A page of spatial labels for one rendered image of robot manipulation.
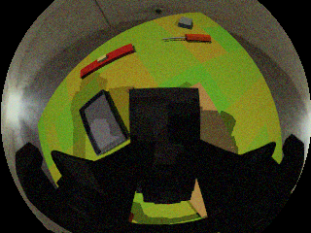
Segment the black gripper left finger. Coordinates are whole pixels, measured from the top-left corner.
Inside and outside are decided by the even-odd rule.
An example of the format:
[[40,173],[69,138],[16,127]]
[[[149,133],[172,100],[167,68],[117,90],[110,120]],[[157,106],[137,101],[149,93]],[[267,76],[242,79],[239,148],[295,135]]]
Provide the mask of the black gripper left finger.
[[93,187],[121,221],[128,221],[140,176],[137,140],[97,160],[51,151],[61,175]]

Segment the tan wooden panel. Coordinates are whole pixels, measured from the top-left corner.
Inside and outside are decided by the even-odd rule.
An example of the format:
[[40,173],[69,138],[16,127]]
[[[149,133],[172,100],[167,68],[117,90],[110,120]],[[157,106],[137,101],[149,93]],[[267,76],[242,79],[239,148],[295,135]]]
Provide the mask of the tan wooden panel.
[[[201,113],[201,140],[205,140],[207,144],[217,145],[218,148],[236,152],[229,133],[226,131],[225,122],[205,88],[203,88],[200,82],[191,85],[190,88],[198,88],[199,112]],[[202,218],[207,217],[205,203],[203,203],[201,190],[199,190],[198,186],[198,179],[195,179],[194,192],[191,194],[190,202]]]

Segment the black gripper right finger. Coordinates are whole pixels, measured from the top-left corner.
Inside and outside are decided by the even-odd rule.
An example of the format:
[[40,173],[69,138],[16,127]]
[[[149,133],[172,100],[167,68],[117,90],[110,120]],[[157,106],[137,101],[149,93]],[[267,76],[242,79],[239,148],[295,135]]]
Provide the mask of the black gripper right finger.
[[222,206],[240,186],[250,168],[271,158],[276,143],[237,154],[198,139],[195,177],[198,179],[207,217],[222,213]]

